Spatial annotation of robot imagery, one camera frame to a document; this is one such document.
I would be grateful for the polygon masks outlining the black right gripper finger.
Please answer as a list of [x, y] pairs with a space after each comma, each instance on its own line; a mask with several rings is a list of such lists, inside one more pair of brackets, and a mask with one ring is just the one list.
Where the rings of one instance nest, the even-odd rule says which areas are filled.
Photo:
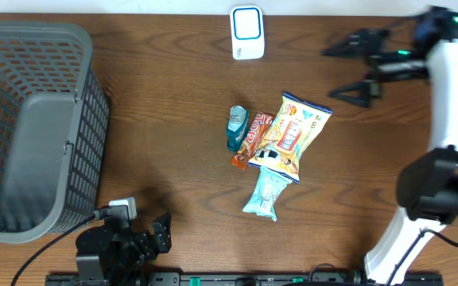
[[353, 106], [369, 108], [372, 100], [372, 80], [363, 80], [336, 88], [328, 93], [333, 99], [338, 99]]
[[372, 56], [382, 51], [387, 29], [358, 29], [324, 49], [322, 56]]

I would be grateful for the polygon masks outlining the yellow snack bag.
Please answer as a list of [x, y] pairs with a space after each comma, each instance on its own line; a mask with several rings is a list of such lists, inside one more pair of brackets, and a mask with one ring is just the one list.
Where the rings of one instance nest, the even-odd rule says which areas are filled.
[[265, 166], [297, 184], [300, 181], [301, 156], [320, 134], [331, 115], [331, 109], [285, 92], [282, 105], [249, 165]]

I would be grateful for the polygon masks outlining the red chocolate bar wrapper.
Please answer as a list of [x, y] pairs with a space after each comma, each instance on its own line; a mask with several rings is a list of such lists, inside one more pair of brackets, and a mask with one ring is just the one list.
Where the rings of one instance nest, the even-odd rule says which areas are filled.
[[264, 138], [266, 131], [269, 129], [274, 120], [272, 114], [258, 112], [254, 120], [250, 124], [250, 129], [246, 134], [246, 138], [240, 146], [240, 149], [231, 158], [231, 164], [245, 170], [250, 159], [256, 153], [261, 140]]

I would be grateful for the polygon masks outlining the light teal snack packet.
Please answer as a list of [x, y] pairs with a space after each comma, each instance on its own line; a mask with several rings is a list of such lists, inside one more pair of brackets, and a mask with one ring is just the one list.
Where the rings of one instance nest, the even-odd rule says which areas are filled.
[[291, 183], [292, 180], [262, 166], [255, 189], [243, 212], [271, 218], [276, 222], [278, 218], [274, 204], [282, 191]]

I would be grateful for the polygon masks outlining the teal mouthwash bottle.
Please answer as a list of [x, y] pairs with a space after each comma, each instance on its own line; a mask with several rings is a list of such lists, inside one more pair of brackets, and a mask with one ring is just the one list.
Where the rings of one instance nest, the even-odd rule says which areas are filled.
[[230, 109], [230, 117], [227, 123], [227, 148], [232, 152], [240, 149], [246, 137], [249, 113], [242, 106], [233, 106]]

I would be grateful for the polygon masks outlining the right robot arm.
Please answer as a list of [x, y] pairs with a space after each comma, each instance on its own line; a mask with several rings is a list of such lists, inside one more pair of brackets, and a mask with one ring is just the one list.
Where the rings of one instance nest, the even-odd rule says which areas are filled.
[[424, 79], [431, 86], [431, 128], [426, 153], [399, 174], [398, 209], [377, 245], [364, 257], [354, 285], [438, 285], [435, 276], [407, 276], [431, 238], [458, 218], [458, 12], [434, 6], [412, 16], [412, 46], [386, 50], [391, 28], [358, 29], [326, 48], [324, 56], [362, 59], [369, 71], [357, 83], [330, 92], [368, 108], [384, 83]]

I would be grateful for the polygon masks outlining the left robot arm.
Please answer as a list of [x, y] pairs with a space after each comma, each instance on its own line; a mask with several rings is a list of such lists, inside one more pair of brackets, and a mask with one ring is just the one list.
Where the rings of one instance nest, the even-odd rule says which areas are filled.
[[165, 213], [152, 222], [152, 231], [135, 232], [133, 219], [124, 211], [99, 211], [101, 226], [85, 230], [76, 239], [78, 286], [146, 286], [142, 270], [172, 247], [172, 215]]

